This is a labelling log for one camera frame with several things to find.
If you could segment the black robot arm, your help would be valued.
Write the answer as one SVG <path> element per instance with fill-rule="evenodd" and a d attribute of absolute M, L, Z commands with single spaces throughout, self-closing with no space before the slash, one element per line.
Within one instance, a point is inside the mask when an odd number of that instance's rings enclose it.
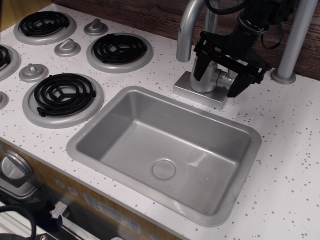
<path fill-rule="evenodd" d="M 281 23 L 288 20 L 294 11 L 293 0 L 245 0 L 226 8 L 214 8 L 205 1 L 207 8 L 217 15 L 239 11 L 237 25 L 229 35 L 202 31 L 195 46 L 197 61 L 193 76 L 200 81 L 210 62 L 216 62 L 237 73 L 227 97 L 235 98 L 251 84 L 259 84 L 272 66 L 253 49 L 257 40 L 264 40 L 271 25 L 275 25 L 280 39 L 283 38 Z"/>

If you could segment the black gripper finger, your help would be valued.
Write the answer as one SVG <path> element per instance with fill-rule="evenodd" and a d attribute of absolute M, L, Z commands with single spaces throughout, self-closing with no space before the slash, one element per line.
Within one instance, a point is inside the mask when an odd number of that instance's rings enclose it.
<path fill-rule="evenodd" d="M 203 77 L 209 63 L 211 62 L 211 57 L 209 55 L 200 55 L 195 61 L 195 68 L 193 76 L 199 82 Z"/>
<path fill-rule="evenodd" d="M 247 74 L 239 74 L 231 84 L 227 97 L 235 98 L 242 93 L 252 82 L 252 77 Z"/>

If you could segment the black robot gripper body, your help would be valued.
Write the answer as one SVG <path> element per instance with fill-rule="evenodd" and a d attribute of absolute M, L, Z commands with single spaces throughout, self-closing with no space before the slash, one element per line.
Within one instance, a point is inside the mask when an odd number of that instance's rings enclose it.
<path fill-rule="evenodd" d="M 238 75 L 249 75 L 252 77 L 251 84 L 259 84 L 271 65 L 254 51 L 253 46 L 270 26 L 258 25 L 256 20 L 249 20 L 245 15 L 239 15 L 237 21 L 231 34 L 202 31 L 199 41 L 206 41 L 203 49 L 214 62 Z"/>

